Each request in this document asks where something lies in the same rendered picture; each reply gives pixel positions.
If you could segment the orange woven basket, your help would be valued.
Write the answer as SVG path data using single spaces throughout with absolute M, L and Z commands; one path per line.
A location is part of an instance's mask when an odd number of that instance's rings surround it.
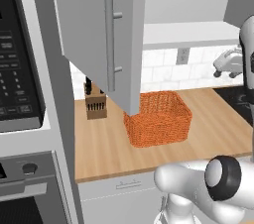
M 149 148 L 182 142 L 188 138 L 192 113 L 176 91 L 140 94 L 139 113 L 123 113 L 130 144 Z

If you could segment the grey cabinet door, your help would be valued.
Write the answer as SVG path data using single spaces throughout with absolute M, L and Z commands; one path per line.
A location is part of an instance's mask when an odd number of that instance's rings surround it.
M 104 0 L 55 0 L 63 55 L 130 115 L 139 112 L 145 0 L 114 0 L 115 90 L 108 91 Z

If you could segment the brown knife block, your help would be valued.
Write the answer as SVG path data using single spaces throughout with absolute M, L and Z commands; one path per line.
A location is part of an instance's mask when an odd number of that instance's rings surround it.
M 106 94 L 88 77 L 85 78 L 84 97 L 88 120 L 107 117 Z

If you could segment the white drawer front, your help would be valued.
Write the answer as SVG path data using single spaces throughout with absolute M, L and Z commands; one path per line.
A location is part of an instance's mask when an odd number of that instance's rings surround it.
M 120 181 L 127 182 L 132 179 L 141 181 L 142 185 L 139 187 L 119 190 L 116 189 L 116 184 L 118 184 Z M 154 173 L 152 171 L 118 176 L 97 181 L 84 182 L 78 185 L 79 195 L 82 201 L 105 198 L 135 191 L 146 191 L 151 189 L 156 189 L 156 185 L 154 183 Z

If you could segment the black hob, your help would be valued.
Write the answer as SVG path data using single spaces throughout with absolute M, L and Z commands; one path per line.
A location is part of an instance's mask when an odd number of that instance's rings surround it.
M 214 91 L 250 126 L 253 125 L 251 109 L 243 86 L 214 88 Z

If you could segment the white stand mixer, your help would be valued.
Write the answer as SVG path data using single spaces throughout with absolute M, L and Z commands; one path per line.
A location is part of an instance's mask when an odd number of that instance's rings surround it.
M 229 73 L 230 78 L 235 78 L 243 72 L 242 49 L 237 46 L 232 50 L 223 52 L 214 62 L 214 77 L 220 77 L 224 72 Z

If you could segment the white base cupboard door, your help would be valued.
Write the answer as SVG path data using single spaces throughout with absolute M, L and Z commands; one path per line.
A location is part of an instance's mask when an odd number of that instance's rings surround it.
M 153 187 L 83 200 L 84 224 L 154 224 L 162 197 Z

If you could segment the black microwave oven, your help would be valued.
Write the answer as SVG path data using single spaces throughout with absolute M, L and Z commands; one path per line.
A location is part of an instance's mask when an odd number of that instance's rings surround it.
M 45 111 L 22 0 L 0 0 L 0 133 L 39 129 Z

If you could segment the dark oven knob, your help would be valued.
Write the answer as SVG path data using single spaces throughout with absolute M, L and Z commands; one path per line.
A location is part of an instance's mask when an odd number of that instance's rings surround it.
M 33 163 L 25 164 L 22 167 L 23 174 L 34 174 L 37 169 L 38 169 L 38 166 Z

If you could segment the grey built-in oven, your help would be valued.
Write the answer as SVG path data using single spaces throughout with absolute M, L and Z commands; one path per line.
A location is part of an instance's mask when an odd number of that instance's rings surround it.
M 0 196 L 23 192 L 26 185 L 48 184 L 43 195 L 0 201 L 0 224 L 72 224 L 55 156 L 41 152 L 0 158 Z M 28 163 L 38 166 L 34 174 L 23 174 Z

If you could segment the grey range hood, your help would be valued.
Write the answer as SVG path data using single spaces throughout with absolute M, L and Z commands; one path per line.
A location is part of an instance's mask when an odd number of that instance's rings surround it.
M 223 21 L 240 28 L 254 15 L 254 0 L 228 0 Z

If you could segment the grey wall outlet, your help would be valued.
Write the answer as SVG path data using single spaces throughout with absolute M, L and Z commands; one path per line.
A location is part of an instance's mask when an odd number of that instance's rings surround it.
M 190 48 L 178 49 L 176 65 L 187 64 L 190 56 Z

